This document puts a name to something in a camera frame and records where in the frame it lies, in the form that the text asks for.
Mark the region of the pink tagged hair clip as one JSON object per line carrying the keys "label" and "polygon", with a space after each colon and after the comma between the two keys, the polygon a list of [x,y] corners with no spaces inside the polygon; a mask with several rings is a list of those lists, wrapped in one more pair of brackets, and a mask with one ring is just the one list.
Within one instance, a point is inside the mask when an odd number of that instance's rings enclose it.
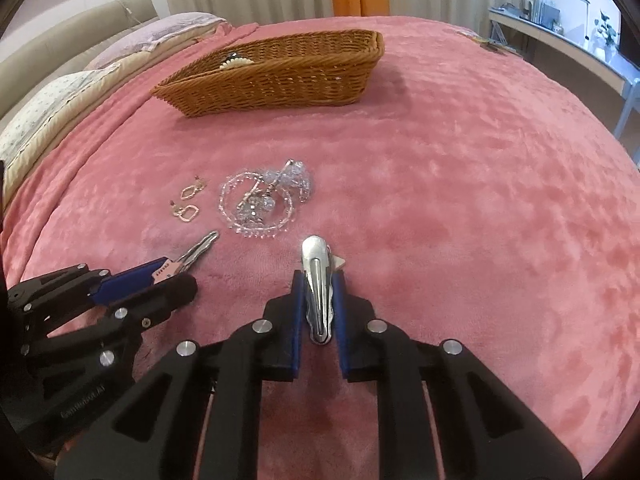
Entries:
{"label": "pink tagged hair clip", "polygon": [[168,280],[168,278],[172,278],[177,274],[189,271],[191,266],[212,248],[213,244],[218,240],[219,235],[220,233],[218,231],[210,231],[177,259],[166,259],[160,267],[151,274],[153,283],[156,284]]}

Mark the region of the silver hair clip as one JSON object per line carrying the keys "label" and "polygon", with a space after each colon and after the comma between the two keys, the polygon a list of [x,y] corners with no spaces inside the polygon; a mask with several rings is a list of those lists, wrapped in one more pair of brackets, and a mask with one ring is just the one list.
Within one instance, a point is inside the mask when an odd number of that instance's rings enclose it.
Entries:
{"label": "silver hair clip", "polygon": [[332,338],[334,270],[329,244],[319,235],[302,243],[302,267],[305,280],[306,320],[314,344],[328,344]]}

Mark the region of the white floral pillow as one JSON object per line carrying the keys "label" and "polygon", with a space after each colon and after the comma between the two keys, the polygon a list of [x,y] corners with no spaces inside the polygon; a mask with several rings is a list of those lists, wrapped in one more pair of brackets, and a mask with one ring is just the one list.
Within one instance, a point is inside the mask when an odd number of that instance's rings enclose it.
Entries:
{"label": "white floral pillow", "polygon": [[56,78],[41,88],[1,131],[1,160],[9,166],[26,148],[37,131],[47,125],[53,117],[82,90],[119,69],[115,63],[100,70],[83,70]]}

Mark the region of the beige padded headboard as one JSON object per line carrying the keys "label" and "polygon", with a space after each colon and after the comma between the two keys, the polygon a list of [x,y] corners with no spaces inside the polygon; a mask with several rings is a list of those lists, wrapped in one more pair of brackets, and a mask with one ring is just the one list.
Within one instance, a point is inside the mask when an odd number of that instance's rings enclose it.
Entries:
{"label": "beige padded headboard", "polygon": [[62,65],[157,18],[152,0],[114,0],[62,21],[1,62],[1,117]]}

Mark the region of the beige folded quilt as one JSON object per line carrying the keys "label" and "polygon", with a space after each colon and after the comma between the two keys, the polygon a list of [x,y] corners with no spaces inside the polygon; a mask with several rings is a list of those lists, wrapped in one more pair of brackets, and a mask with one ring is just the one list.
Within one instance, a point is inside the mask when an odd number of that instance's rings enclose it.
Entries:
{"label": "beige folded quilt", "polygon": [[[111,75],[108,75],[97,84],[92,84],[87,90],[82,90],[77,98],[73,98],[47,125],[44,125],[37,131],[32,140],[27,143],[26,148],[18,154],[15,162],[11,162],[9,166],[4,164],[2,188],[3,205],[9,206],[17,190],[22,186],[27,177],[35,171],[35,168],[46,155],[60,144],[73,128],[82,122],[87,115],[95,110],[115,92],[115,90],[123,84],[126,84],[128,80],[134,78],[137,74],[162,62],[165,58],[169,58],[171,55],[209,37],[227,35],[230,30],[231,25],[229,24],[229,28],[226,30],[223,30],[222,27],[219,26],[216,32],[210,32],[198,38],[186,41],[175,38],[174,40],[167,41],[166,44],[162,44],[153,52],[135,53],[112,63],[119,64],[119,69],[116,70],[116,72],[111,73]],[[17,111],[11,113],[8,119],[2,119],[1,131],[25,104],[17,107]]]}

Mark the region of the pink bed blanket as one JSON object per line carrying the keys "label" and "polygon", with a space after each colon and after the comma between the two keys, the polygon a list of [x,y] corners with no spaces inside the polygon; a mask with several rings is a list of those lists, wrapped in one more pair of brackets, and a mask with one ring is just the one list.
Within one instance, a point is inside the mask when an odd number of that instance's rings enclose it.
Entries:
{"label": "pink bed blanket", "polygon": [[[186,118],[153,98],[210,51],[311,30],[380,32],[351,106]],[[137,74],[40,162],[1,237],[9,283],[120,271],[210,230],[198,298],[145,336],[144,372],[284,294],[324,237],[347,286],[411,337],[454,337],[593,470],[639,401],[639,174],[572,92],[457,27],[325,18],[232,28]],[[180,200],[199,176],[206,188]],[[170,202],[200,208],[184,223]]]}

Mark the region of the lilac pillow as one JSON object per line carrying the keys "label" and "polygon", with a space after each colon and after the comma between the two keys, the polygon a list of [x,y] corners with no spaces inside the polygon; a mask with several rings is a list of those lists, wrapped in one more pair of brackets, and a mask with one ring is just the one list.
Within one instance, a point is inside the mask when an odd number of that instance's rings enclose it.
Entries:
{"label": "lilac pillow", "polygon": [[86,69],[98,70],[128,55],[153,52],[175,38],[181,41],[198,38],[216,32],[219,26],[226,30],[229,28],[229,22],[225,18],[206,12],[172,14],[149,25],[143,25],[110,44],[86,66]]}

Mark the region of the brown wicker basket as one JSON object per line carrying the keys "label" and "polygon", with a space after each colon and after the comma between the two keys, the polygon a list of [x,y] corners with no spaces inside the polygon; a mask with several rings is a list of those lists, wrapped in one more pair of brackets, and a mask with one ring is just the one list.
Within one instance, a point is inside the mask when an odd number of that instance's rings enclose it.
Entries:
{"label": "brown wicker basket", "polygon": [[[380,32],[322,30],[210,51],[173,73],[152,96],[189,118],[241,110],[357,102],[384,54]],[[224,62],[230,53],[241,55]]]}

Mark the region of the colourful packet on bed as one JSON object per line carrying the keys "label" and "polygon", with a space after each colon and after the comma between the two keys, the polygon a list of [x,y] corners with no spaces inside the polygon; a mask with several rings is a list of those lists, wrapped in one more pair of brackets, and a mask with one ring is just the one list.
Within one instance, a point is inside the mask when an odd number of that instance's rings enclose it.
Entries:
{"label": "colourful packet on bed", "polygon": [[468,38],[469,40],[473,41],[474,44],[478,44],[481,48],[487,51],[499,53],[501,55],[514,55],[517,58],[523,57],[521,53],[518,53],[518,50],[510,47],[508,44],[503,44],[500,41],[485,38],[483,36],[480,36],[476,32],[473,32],[472,30],[462,28],[457,29],[456,33],[465,38]]}

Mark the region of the white flower vase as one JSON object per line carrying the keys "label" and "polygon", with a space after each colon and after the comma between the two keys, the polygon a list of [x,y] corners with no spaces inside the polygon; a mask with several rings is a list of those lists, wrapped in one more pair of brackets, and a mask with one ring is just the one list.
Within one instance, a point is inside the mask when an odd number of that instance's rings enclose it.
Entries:
{"label": "white flower vase", "polygon": [[601,61],[609,63],[617,53],[617,32],[608,14],[600,12],[600,18],[594,20],[594,29],[590,36],[590,50]]}

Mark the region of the white desk lamp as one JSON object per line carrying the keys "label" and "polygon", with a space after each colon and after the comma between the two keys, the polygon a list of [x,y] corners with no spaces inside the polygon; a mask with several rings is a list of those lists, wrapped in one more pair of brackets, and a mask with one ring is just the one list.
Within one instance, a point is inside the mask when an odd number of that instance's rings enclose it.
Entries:
{"label": "white desk lamp", "polygon": [[570,38],[578,44],[583,44],[589,40],[589,11],[590,0],[575,0],[572,18],[570,19],[572,23]]}

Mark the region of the white wall desk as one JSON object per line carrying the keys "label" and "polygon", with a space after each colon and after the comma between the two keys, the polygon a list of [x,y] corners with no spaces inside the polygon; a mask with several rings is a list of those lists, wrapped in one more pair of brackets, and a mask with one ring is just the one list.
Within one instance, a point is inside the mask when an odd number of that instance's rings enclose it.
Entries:
{"label": "white wall desk", "polygon": [[488,15],[491,23],[504,25],[521,32],[571,58],[580,66],[589,70],[590,73],[598,76],[624,100],[628,98],[628,94],[634,84],[639,81],[638,68],[627,61],[621,54],[616,54],[610,62],[605,62],[580,44],[576,44],[576,42],[540,25],[524,20],[524,18],[518,18],[505,10],[490,8]]}

